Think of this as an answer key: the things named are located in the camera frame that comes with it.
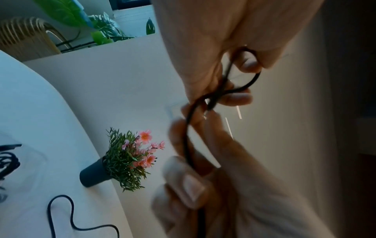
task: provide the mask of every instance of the hand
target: hand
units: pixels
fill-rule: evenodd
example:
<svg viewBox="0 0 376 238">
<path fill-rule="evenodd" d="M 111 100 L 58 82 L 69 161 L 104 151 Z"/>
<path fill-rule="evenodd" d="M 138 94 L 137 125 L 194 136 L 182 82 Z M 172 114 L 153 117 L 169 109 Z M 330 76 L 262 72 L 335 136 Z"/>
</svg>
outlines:
<svg viewBox="0 0 376 238">
<path fill-rule="evenodd" d="M 169 132 L 179 156 L 163 169 L 166 184 L 152 210 L 169 238 L 195 238 L 197 209 L 204 207 L 206 237 L 331 238 L 334 237 L 297 194 L 268 173 L 222 127 L 220 116 L 197 111 L 192 126 L 220 163 L 214 167 L 190 143 L 196 170 L 182 157 L 185 120 Z"/>
<path fill-rule="evenodd" d="M 245 73 L 271 67 L 287 43 L 315 15 L 324 0 L 153 0 L 155 15 L 172 64 L 190 102 L 217 88 L 223 54 L 243 46 L 235 65 Z M 251 102 L 249 92 L 227 95 L 224 105 Z"/>
</svg>

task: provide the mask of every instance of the black pot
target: black pot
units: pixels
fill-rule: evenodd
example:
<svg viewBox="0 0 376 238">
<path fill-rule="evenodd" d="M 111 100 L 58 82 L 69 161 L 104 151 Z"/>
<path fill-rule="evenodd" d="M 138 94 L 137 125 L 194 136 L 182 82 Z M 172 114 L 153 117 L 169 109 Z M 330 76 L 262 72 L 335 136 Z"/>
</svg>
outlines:
<svg viewBox="0 0 376 238">
<path fill-rule="evenodd" d="M 91 187 L 111 179 L 111 176 L 105 171 L 102 161 L 103 158 L 100 158 L 97 162 L 80 172 L 82 185 Z"/>
</svg>

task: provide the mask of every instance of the black cable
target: black cable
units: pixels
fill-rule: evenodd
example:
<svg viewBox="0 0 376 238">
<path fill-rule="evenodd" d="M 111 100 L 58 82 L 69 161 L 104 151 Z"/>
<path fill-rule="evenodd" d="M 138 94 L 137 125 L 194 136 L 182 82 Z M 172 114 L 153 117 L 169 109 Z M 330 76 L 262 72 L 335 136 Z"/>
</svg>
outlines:
<svg viewBox="0 0 376 238">
<path fill-rule="evenodd" d="M 188 126 L 189 126 L 189 123 L 191 122 L 191 119 L 192 119 L 192 116 L 195 112 L 195 110 L 197 109 L 198 106 L 200 106 L 202 103 L 204 103 L 205 99 L 208 99 L 210 98 L 210 102 L 208 103 L 208 108 L 207 110 L 210 111 L 212 110 L 215 105 L 217 104 L 218 100 L 226 95 L 226 94 L 230 94 L 230 93 L 239 93 L 239 92 L 242 92 L 244 91 L 245 89 L 249 88 L 252 84 L 254 84 L 257 79 L 259 78 L 260 76 L 260 73 L 257 73 L 253 79 L 247 83 L 246 85 L 242 86 L 242 87 L 239 87 L 239 88 L 235 88 L 235 89 L 231 89 L 231 90 L 225 90 L 225 87 L 226 87 L 226 83 L 228 82 L 228 76 L 230 74 L 230 71 L 231 71 L 231 67 L 234 63 L 234 61 L 243 53 L 243 52 L 250 52 L 252 53 L 254 56 L 256 56 L 256 52 L 253 51 L 253 50 L 250 50 L 246 47 L 242 47 L 240 48 L 238 51 L 236 51 L 230 61 L 230 63 L 228 64 L 227 66 L 227 69 L 225 71 L 225 74 L 224 76 L 222 77 L 222 83 L 218 86 L 218 88 L 212 92 L 212 93 L 208 93 L 208 94 L 205 94 L 204 96 L 201 96 L 199 99 L 197 99 L 188 115 L 187 115 L 187 118 L 186 118 L 186 128 L 185 128 L 185 135 L 184 135 L 184 138 L 183 138 L 183 145 L 184 145 L 184 154 L 185 154 L 185 158 L 187 160 L 187 163 L 194 169 L 195 168 L 195 165 L 193 163 L 193 160 L 192 160 L 192 157 L 191 157 L 191 154 L 189 152 L 189 148 L 188 148 Z M 197 213 L 198 217 L 197 217 L 197 238 L 204 238 L 206 236 L 206 222 L 205 222 L 205 209 L 204 208 L 200 208 L 198 210 L 198 213 Z"/>
<path fill-rule="evenodd" d="M 59 196 L 56 196 L 54 197 L 49 203 L 48 203 L 48 206 L 47 206 L 47 216 L 48 216 L 48 224 L 50 225 L 50 230 L 51 230 L 51 236 L 52 238 L 56 238 L 56 233 L 55 233 L 55 228 L 54 228 L 54 223 L 52 222 L 52 215 L 51 215 L 51 205 L 52 205 L 52 202 L 57 199 L 57 198 L 66 198 L 70 201 L 70 204 L 72 206 L 72 211 L 70 213 L 70 225 L 72 226 L 72 228 L 76 231 L 92 231 L 92 230 L 95 230 L 95 229 L 99 229 L 99 228 L 103 228 L 103 227 L 112 227 L 116 230 L 116 233 L 117 233 L 117 238 L 120 238 L 120 233 L 119 233 L 119 229 L 114 226 L 114 225 L 100 225 L 100 226 L 97 226 L 97 227 L 93 227 L 93 228 L 78 228 L 74 222 L 73 222 L 73 212 L 74 212 L 74 203 L 73 203 L 73 200 L 68 197 L 67 195 L 59 195 Z"/>
</svg>

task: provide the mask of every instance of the white table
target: white table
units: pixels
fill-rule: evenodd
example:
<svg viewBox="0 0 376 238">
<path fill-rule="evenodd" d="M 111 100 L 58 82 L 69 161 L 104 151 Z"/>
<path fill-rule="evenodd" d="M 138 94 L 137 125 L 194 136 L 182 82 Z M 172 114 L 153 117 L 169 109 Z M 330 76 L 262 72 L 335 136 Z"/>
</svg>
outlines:
<svg viewBox="0 0 376 238">
<path fill-rule="evenodd" d="M 4 184 L 25 169 L 23 166 L 30 162 L 25 160 L 37 158 L 38 161 L 36 176 L 25 180 L 36 179 L 33 187 L 25 188 L 25 192 L 31 192 L 25 196 L 9 196 L 0 203 L 1 237 L 50 237 L 47 204 L 56 195 L 66 194 L 75 203 L 74 222 L 78 227 L 114 224 L 121 237 L 131 238 L 112 183 L 107 181 L 90 189 L 80 183 L 79 172 L 99 155 L 64 99 L 41 76 L 2 51 L 0 62 L 0 137 L 12 137 L 36 154 L 20 158 L 21 166 L 5 178 Z M 116 237 L 111 228 L 72 230 L 70 209 L 69 202 L 62 198 L 53 203 L 57 237 Z"/>
</svg>

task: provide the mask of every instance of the black string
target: black string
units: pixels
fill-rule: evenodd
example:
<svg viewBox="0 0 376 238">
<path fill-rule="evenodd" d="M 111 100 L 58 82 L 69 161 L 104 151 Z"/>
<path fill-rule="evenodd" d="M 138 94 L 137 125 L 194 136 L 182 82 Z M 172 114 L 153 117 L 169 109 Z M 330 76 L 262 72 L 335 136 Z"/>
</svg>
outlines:
<svg viewBox="0 0 376 238">
<path fill-rule="evenodd" d="M 253 79 L 247 83 L 246 85 L 242 86 L 242 87 L 239 87 L 239 88 L 235 88 L 235 89 L 231 89 L 231 90 L 225 90 L 225 87 L 226 87 L 226 84 L 228 82 L 228 76 L 230 74 L 230 71 L 231 71 L 231 67 L 234 63 L 234 61 L 243 53 L 243 52 L 250 52 L 252 53 L 254 56 L 256 56 L 256 52 L 253 51 L 253 50 L 250 50 L 246 47 L 242 47 L 240 48 L 238 51 L 236 51 L 230 61 L 230 63 L 228 64 L 227 66 L 227 69 L 225 71 L 225 74 L 224 76 L 222 77 L 222 82 L 221 84 L 218 86 L 218 88 L 212 92 L 212 93 L 208 93 L 208 94 L 205 94 L 204 96 L 201 96 L 199 99 L 197 99 L 188 115 L 187 115 L 187 118 L 186 118 L 186 128 L 185 128 L 185 135 L 184 135 L 184 138 L 183 138 L 183 145 L 184 145 L 184 154 L 185 154 L 185 158 L 187 160 L 187 163 L 192 167 L 192 168 L 195 168 L 195 165 L 193 163 L 193 160 L 192 160 L 192 157 L 191 157 L 191 154 L 189 152 L 189 148 L 188 148 L 188 126 L 189 126 L 189 123 L 191 122 L 191 119 L 192 119 L 192 116 L 195 112 L 195 110 L 197 109 L 197 107 L 199 107 L 202 103 L 204 103 L 205 99 L 210 99 L 210 102 L 208 103 L 208 107 L 207 107 L 207 110 L 210 111 L 212 110 L 215 105 L 217 104 L 218 100 L 226 95 L 226 94 L 230 94 L 230 93 L 239 93 L 239 92 L 242 92 L 244 91 L 245 89 L 249 88 L 252 84 L 254 84 L 257 79 L 259 78 L 260 76 L 260 73 L 257 73 Z M 197 238 L 204 238 L 206 236 L 206 222 L 205 222 L 205 209 L 204 208 L 200 208 L 197 212 Z"/>
<path fill-rule="evenodd" d="M 57 198 L 66 198 L 70 201 L 70 204 L 72 206 L 72 211 L 70 213 L 70 225 L 72 226 L 72 228 L 76 231 L 92 231 L 92 230 L 95 230 L 95 229 L 99 229 L 99 228 L 103 228 L 103 227 L 112 227 L 116 230 L 116 233 L 117 233 L 117 238 L 120 238 L 120 233 L 119 233 L 119 229 L 114 226 L 114 225 L 100 225 L 100 226 L 97 226 L 97 227 L 93 227 L 93 228 L 78 228 L 74 222 L 73 222 L 73 212 L 74 212 L 74 203 L 73 203 L 73 200 L 68 197 L 67 195 L 59 195 L 59 196 L 56 196 L 54 197 L 49 203 L 48 203 L 48 206 L 47 206 L 47 216 L 48 216 L 48 224 L 50 225 L 50 230 L 51 230 L 51 236 L 52 238 L 56 238 L 56 233 L 55 233 L 55 228 L 54 228 L 54 223 L 52 222 L 52 215 L 51 215 L 51 205 L 52 205 L 52 202 L 57 199 Z"/>
</svg>

